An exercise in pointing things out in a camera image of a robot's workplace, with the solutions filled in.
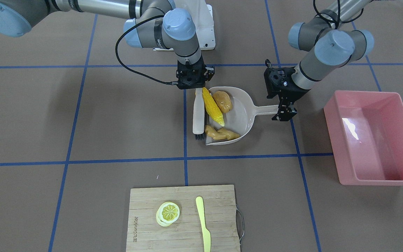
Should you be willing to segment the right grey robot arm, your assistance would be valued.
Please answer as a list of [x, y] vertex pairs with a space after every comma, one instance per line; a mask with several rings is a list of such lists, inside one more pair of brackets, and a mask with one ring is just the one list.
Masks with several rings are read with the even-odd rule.
[[[191, 13], [173, 0], [0, 0], [0, 33], [21, 37], [52, 13], [91, 13], [124, 20], [114, 46], [118, 63], [132, 73], [181, 90], [203, 88], [215, 74], [205, 64], [196, 24]], [[176, 81], [163, 81], [128, 67], [119, 47], [173, 50], [177, 59]]]

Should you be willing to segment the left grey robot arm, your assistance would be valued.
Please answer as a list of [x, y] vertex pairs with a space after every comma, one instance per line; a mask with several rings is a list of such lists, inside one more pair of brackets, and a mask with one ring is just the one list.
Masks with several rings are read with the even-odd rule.
[[368, 0], [338, 0], [318, 11], [308, 23], [294, 24], [288, 43], [295, 49], [306, 51], [304, 58], [294, 67], [274, 68], [266, 59], [264, 81], [267, 98], [278, 97], [278, 110], [274, 121], [290, 121], [297, 110], [294, 103], [333, 70], [355, 62], [372, 51], [374, 37], [367, 30], [342, 31], [342, 24], [358, 19]]

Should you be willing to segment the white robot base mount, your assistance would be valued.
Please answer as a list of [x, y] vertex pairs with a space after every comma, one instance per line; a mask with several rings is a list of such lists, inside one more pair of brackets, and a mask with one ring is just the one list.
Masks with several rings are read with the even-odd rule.
[[201, 50], [216, 46], [212, 6], [204, 0], [170, 0], [173, 10], [162, 21], [164, 34], [183, 41], [197, 36]]

